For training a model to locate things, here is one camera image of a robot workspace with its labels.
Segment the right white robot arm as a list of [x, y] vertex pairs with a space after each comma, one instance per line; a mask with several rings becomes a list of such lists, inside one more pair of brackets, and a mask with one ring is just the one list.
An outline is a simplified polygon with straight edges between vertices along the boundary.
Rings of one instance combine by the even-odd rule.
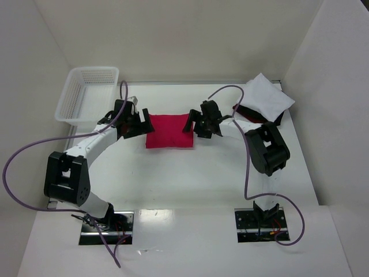
[[[200, 111], [189, 111], [183, 132], [192, 129], [203, 139], [214, 135], [243, 139], [246, 147], [244, 198], [253, 201], [253, 213], [258, 223], [272, 220], [280, 207], [276, 198], [286, 198], [274, 192], [273, 187], [279, 184], [280, 173], [291, 157], [277, 125], [269, 121], [263, 124], [239, 121], [231, 115], [222, 115], [213, 100], [204, 101], [200, 108]], [[262, 178], [263, 188], [255, 195], [248, 193], [251, 167]]]

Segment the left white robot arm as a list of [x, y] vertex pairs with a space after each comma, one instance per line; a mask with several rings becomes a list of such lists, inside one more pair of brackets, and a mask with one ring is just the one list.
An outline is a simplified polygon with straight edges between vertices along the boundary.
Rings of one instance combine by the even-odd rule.
[[83, 139], [65, 152], [55, 151], [48, 157], [44, 194], [86, 212], [105, 229], [109, 229], [120, 218], [114, 215], [111, 203], [91, 192], [89, 167], [119, 139], [154, 131], [146, 108], [142, 110], [145, 120], [141, 121], [137, 102], [135, 96], [127, 101], [116, 100], [114, 109], [97, 123], [93, 136]]

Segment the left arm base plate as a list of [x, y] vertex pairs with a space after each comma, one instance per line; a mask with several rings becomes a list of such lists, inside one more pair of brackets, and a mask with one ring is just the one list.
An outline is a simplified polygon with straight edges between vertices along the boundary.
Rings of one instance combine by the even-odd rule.
[[[131, 245], [133, 240], [134, 212], [115, 211], [114, 214], [112, 223], [108, 225], [103, 224], [102, 221], [95, 220], [103, 238], [108, 245], [115, 245], [120, 240], [122, 240], [121, 244]], [[103, 244], [97, 228], [88, 218], [82, 221], [78, 244], [81, 246]]]

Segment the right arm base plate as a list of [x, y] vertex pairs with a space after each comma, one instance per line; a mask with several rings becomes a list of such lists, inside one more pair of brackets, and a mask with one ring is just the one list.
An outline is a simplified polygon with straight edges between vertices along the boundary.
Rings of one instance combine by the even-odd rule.
[[277, 215], [263, 223], [258, 223], [251, 208], [236, 209], [234, 214], [238, 243], [275, 241], [276, 235], [278, 235], [279, 241], [290, 241], [287, 221], [282, 208], [278, 210]]

